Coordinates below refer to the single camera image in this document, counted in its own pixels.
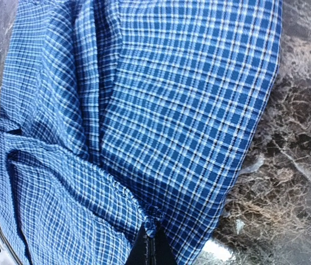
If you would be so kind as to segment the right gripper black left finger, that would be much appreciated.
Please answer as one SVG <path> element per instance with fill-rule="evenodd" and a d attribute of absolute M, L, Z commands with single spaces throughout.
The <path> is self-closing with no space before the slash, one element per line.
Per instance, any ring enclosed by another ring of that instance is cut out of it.
<path fill-rule="evenodd" d="M 144 225 L 138 231 L 125 265 L 151 265 L 156 262 L 155 238 L 147 235 Z"/>

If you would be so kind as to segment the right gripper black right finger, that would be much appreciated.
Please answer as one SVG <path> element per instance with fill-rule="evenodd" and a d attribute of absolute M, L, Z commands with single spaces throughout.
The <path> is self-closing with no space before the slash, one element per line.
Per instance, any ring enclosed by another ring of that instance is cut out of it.
<path fill-rule="evenodd" d="M 177 265 L 172 253 L 167 236 L 161 228 L 153 239 L 153 264 L 155 265 Z"/>

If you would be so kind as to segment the blue checked shirt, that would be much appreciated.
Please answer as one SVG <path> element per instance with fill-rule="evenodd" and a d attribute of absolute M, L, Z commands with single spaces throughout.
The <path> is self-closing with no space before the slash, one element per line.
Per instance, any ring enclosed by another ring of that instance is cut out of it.
<path fill-rule="evenodd" d="M 277 75 L 281 1 L 20 1 L 0 226 L 22 264 L 125 264 L 142 225 L 192 264 Z"/>

